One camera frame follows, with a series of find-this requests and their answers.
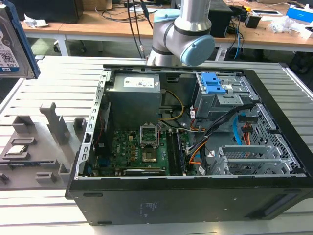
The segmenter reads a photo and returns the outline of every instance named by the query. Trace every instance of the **desk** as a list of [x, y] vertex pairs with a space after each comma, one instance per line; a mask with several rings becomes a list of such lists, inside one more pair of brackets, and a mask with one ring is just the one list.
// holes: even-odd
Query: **desk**
[[[243, 1], [236, 2], [234, 5], [248, 5]], [[252, 8], [260, 9], [265, 4], [253, 2], [250, 3]], [[287, 11], [287, 5], [277, 5], [273, 7], [285, 14]], [[121, 13], [125, 9], [115, 9], [114, 14]], [[121, 13], [114, 18], [127, 18], [127, 12]], [[147, 21], [139, 22], [139, 31], [143, 43], [152, 43], [153, 31], [150, 28]], [[84, 11], [81, 19], [77, 24], [67, 23], [51, 23], [51, 27], [43, 29], [30, 29], [24, 27], [27, 37], [42, 37], [42, 38], [54, 38], [59, 40], [60, 51], [62, 55], [70, 55], [66, 40], [91, 40], [91, 41], [115, 41], [115, 42], [133, 42], [132, 33], [128, 23], [119, 23], [109, 21], [99, 16], [95, 11]], [[285, 51], [306, 51], [313, 52], [313, 38], [304, 40], [299, 33], [277, 33], [274, 34], [268, 29], [269, 22], [260, 21], [257, 29], [246, 28], [244, 23], [240, 24], [240, 32], [245, 38], [243, 48], [249, 49], [267, 49], [267, 50], [285, 50]], [[58, 28], [58, 34], [54, 34], [56, 28]], [[133, 24], [134, 33], [137, 33], [136, 26]], [[229, 35], [225, 38], [215, 38], [216, 46], [219, 47], [219, 51], [216, 60], [224, 60], [227, 49], [234, 41], [234, 35]]]
[[30, 28], [23, 21], [21, 21], [21, 24], [27, 38], [51, 38], [58, 40], [61, 54], [63, 56], [70, 55], [65, 36], [59, 34], [59, 29], [63, 23], [49, 23], [49, 27], [43, 28]]

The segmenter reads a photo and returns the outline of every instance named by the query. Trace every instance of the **slotted aluminum surface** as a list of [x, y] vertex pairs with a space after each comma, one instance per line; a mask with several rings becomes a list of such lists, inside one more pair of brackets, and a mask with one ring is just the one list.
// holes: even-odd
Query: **slotted aluminum surface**
[[[13, 132], [15, 115], [30, 115], [46, 122], [40, 114], [42, 101], [54, 101], [57, 114], [65, 120], [88, 118], [103, 64], [144, 65], [140, 59], [57, 57], [39, 61], [42, 74], [37, 81], [25, 80], [7, 102], [0, 106], [0, 151]], [[206, 62], [204, 66], [255, 70], [269, 92], [313, 150], [312, 94], [288, 69], [279, 64], [249, 62]], [[193, 224], [154, 224], [90, 227], [74, 201], [64, 199], [64, 190], [0, 192], [0, 233], [76, 234], [313, 234], [313, 199], [307, 199], [274, 220], [211, 222]]]

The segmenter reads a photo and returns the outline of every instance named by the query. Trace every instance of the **yellow cable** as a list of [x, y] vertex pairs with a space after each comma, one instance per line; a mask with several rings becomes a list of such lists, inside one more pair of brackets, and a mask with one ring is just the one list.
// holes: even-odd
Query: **yellow cable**
[[180, 105], [181, 105], [181, 112], [178, 116], [176, 117], [171, 117], [171, 118], [160, 118], [159, 120], [161, 121], [170, 121], [170, 120], [175, 120], [177, 118], [180, 118], [182, 116], [182, 114], [184, 113], [184, 104], [182, 103], [182, 101], [178, 98], [177, 95], [175, 95], [173, 92], [171, 91], [168, 91], [168, 90], [165, 90], [165, 92], [168, 92], [168, 93], [171, 93], [179, 102], [180, 102]]

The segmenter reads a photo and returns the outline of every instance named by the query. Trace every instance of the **green motherboard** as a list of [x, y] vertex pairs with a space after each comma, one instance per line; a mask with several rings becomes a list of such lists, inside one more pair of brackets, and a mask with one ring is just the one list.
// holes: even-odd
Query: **green motherboard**
[[[172, 152], [168, 149], [168, 131], [160, 131], [155, 136], [154, 132], [146, 132], [142, 137], [143, 140], [157, 141], [158, 146], [140, 145], [139, 131], [115, 131], [113, 136], [112, 154], [110, 156], [97, 156], [94, 173], [99, 176], [121, 176], [123, 170], [127, 169], [145, 169], [145, 170], [162, 170], [165, 175], [173, 175], [169, 160], [171, 160]], [[185, 148], [190, 145], [187, 132], [180, 132], [179, 135], [181, 152], [184, 153]]]

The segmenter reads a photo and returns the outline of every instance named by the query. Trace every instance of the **floor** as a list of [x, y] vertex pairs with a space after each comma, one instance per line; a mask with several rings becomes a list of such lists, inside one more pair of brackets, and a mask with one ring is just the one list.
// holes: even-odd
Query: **floor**
[[[31, 44], [32, 50], [35, 55], [56, 55], [60, 56], [59, 52], [55, 52], [53, 49], [53, 39], [34, 39], [29, 38], [29, 43]], [[134, 47], [133, 43], [121, 43], [121, 42], [104, 42], [103, 52], [98, 52], [98, 45], [95, 41], [84, 41], [86, 44], [87, 51], [82, 52], [82, 44], [80, 41], [70, 41], [69, 48], [72, 56], [90, 56], [90, 57], [124, 57], [124, 58], [137, 58], [138, 52]], [[144, 45], [146, 54], [149, 54], [151, 50], [150, 45]], [[235, 61], [257, 61], [257, 52], [252, 49], [244, 49], [243, 53], [240, 54], [239, 58]], [[214, 60], [217, 53], [217, 49], [210, 56], [209, 60]], [[227, 61], [234, 61], [233, 57], [235, 54], [235, 49], [230, 51], [226, 55]], [[290, 64], [294, 57], [294, 53], [290, 51], [264, 51], [264, 57], [262, 62], [283, 62], [287, 65]], [[297, 74], [298, 77], [305, 83], [308, 84], [313, 79], [313, 71], [303, 75]], [[10, 92], [11, 88], [16, 83], [16, 79], [2, 79], [0, 80], [0, 103]], [[309, 88], [313, 90], [313, 82], [310, 83]]]

